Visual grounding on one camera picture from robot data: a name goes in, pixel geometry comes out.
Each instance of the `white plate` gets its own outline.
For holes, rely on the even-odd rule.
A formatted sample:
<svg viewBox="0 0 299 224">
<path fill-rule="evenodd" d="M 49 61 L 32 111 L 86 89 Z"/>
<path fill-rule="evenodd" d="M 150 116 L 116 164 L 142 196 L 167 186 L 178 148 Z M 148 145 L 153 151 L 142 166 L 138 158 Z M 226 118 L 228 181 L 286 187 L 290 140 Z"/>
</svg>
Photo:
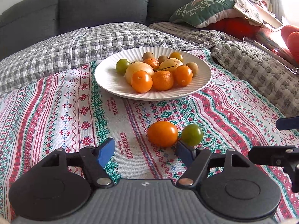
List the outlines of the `white plate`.
<svg viewBox="0 0 299 224">
<path fill-rule="evenodd" d="M 161 55 L 169 56 L 172 52 L 180 52 L 184 58 L 184 65 L 188 62 L 195 62 L 198 65 L 198 74 L 186 87 L 175 85 L 172 89 L 167 91 L 159 92 L 152 88 L 147 93 L 137 93 L 129 84 L 127 84 L 125 77 L 116 72 L 115 66 L 118 60 L 122 58 L 125 58 L 130 62 L 135 60 L 142 61 L 142 55 L 145 52 L 154 53 L 156 59 Z M 95 69 L 95 80 L 104 90 L 123 98 L 145 101 L 159 101 L 185 97 L 206 87 L 211 79 L 212 71 L 208 64 L 202 59 L 184 51 L 163 47 L 140 47 L 123 50 L 103 60 Z"/>
</svg>

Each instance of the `green tomato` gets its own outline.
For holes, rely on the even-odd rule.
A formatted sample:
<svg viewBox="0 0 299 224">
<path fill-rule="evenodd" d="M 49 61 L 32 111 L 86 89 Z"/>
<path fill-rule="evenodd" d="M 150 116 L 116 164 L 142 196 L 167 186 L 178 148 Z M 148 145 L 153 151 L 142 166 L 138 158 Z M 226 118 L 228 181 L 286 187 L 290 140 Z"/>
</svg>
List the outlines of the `green tomato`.
<svg viewBox="0 0 299 224">
<path fill-rule="evenodd" d="M 128 68 L 128 66 L 131 63 L 127 60 L 127 59 L 120 59 L 117 63 L 116 63 L 116 71 L 117 73 L 121 74 L 121 75 L 125 75 L 126 70 Z"/>
<path fill-rule="evenodd" d="M 181 133 L 182 141 L 189 146 L 196 146 L 201 143 L 203 136 L 202 128 L 196 124 L 187 125 Z"/>
</svg>

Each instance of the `silver rivet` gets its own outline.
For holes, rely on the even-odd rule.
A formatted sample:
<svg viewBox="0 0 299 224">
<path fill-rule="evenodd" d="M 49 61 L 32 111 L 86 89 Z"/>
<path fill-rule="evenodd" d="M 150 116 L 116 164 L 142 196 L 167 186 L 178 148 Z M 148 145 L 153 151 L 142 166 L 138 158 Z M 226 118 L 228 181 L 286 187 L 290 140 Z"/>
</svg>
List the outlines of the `silver rivet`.
<svg viewBox="0 0 299 224">
<path fill-rule="evenodd" d="M 291 153 L 291 152 L 293 152 L 294 151 L 294 149 L 292 149 L 292 148 L 290 148 L 290 149 L 286 149 L 286 153 Z"/>
<path fill-rule="evenodd" d="M 99 184 L 99 185 L 109 185 L 109 184 L 111 184 L 111 179 L 100 178 L 100 179 L 97 180 L 97 184 Z"/>
<path fill-rule="evenodd" d="M 194 182 L 192 179 L 183 178 L 178 181 L 181 185 L 189 186 L 192 185 Z"/>
</svg>

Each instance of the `black circular disc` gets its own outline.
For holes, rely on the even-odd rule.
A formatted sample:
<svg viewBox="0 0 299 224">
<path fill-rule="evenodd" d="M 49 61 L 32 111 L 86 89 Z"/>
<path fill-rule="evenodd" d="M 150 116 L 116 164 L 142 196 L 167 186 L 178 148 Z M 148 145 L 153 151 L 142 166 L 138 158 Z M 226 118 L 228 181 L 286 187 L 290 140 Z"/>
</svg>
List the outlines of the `black circular disc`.
<svg viewBox="0 0 299 224">
<path fill-rule="evenodd" d="M 199 194 L 214 212 L 244 221 L 272 216 L 281 198 L 277 184 L 262 172 L 249 176 L 240 172 L 234 176 L 215 174 L 203 180 Z"/>
<path fill-rule="evenodd" d="M 88 182 L 75 173 L 28 172 L 9 191 L 17 215 L 31 220 L 54 220 L 79 209 L 89 198 Z"/>
</svg>

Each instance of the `gray and white checkered fabric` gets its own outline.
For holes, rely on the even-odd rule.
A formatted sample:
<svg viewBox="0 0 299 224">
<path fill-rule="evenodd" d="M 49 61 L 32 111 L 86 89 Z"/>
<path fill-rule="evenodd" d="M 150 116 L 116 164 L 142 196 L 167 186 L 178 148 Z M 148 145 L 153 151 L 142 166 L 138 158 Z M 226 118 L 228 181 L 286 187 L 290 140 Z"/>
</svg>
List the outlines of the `gray and white checkered fabric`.
<svg viewBox="0 0 299 224">
<path fill-rule="evenodd" d="M 15 89 L 121 50 L 160 46 L 180 50 L 203 49 L 174 36 L 136 23 L 106 24 L 59 35 L 0 62 L 0 98 Z"/>
<path fill-rule="evenodd" d="M 170 22 L 149 27 L 209 48 L 212 57 L 225 69 L 249 82 L 286 117 L 299 115 L 299 77 L 267 53 L 218 31 Z"/>
</svg>

